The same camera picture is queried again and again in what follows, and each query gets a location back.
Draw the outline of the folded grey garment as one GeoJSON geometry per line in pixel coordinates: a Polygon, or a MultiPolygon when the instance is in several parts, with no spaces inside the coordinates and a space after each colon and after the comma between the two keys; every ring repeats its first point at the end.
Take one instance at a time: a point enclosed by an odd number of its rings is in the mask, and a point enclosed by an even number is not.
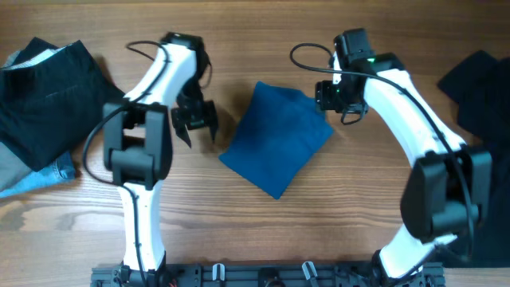
{"type": "Polygon", "coordinates": [[[11,188],[32,172],[4,143],[1,143],[1,191],[11,188]]]}

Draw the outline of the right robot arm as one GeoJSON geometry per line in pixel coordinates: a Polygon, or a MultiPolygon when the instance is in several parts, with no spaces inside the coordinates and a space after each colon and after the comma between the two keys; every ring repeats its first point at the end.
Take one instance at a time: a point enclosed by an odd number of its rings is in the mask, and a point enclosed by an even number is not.
{"type": "Polygon", "coordinates": [[[402,284],[424,273],[424,264],[459,236],[472,237],[487,217],[491,155],[469,147],[434,113],[393,54],[376,54],[364,29],[334,40],[327,70],[316,84],[316,107],[361,120],[373,109],[410,163],[403,191],[402,227],[374,258],[374,284],[402,284]]]}

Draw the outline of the folded black garment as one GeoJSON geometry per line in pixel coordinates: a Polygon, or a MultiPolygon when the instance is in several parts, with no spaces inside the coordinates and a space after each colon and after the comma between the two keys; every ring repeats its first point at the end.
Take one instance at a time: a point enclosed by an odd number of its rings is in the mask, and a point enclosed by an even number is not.
{"type": "Polygon", "coordinates": [[[35,37],[1,70],[1,141],[40,171],[86,138],[104,104],[123,95],[81,41],[59,49],[35,37]]]}

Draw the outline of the folded blue jeans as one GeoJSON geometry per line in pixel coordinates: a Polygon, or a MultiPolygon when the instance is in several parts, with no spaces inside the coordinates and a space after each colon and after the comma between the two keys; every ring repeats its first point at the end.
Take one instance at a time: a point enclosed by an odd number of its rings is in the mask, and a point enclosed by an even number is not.
{"type": "Polygon", "coordinates": [[[1,192],[1,198],[24,194],[36,189],[67,183],[76,178],[72,156],[66,152],[40,171],[32,171],[12,187],[1,192]]]}

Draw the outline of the black garment pile right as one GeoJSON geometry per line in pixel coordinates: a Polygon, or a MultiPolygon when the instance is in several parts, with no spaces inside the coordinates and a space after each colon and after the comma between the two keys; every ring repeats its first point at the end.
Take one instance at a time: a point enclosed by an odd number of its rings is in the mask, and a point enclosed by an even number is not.
{"type": "Polygon", "coordinates": [[[437,86],[458,105],[457,124],[481,140],[470,147],[473,178],[485,183],[467,263],[443,257],[448,267],[509,267],[509,59],[479,50],[448,72],[437,86]]]}

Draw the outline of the blue polo shirt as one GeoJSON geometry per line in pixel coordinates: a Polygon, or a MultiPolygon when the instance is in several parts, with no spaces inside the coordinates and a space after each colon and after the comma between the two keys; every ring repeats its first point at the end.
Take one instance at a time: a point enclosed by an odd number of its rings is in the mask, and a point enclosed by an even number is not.
{"type": "Polygon", "coordinates": [[[279,199],[333,129],[300,90],[257,82],[249,107],[219,159],[279,199]]]}

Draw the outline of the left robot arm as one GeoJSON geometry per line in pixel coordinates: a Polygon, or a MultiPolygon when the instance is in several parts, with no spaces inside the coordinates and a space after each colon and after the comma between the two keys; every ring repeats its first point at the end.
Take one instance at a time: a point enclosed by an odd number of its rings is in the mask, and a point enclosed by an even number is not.
{"type": "Polygon", "coordinates": [[[93,286],[173,286],[166,267],[159,200],[171,169],[176,135],[218,130],[214,102],[199,84],[210,59],[201,37],[167,33],[143,79],[124,98],[104,106],[104,166],[120,193],[126,251],[111,271],[94,269],[93,286]]]}

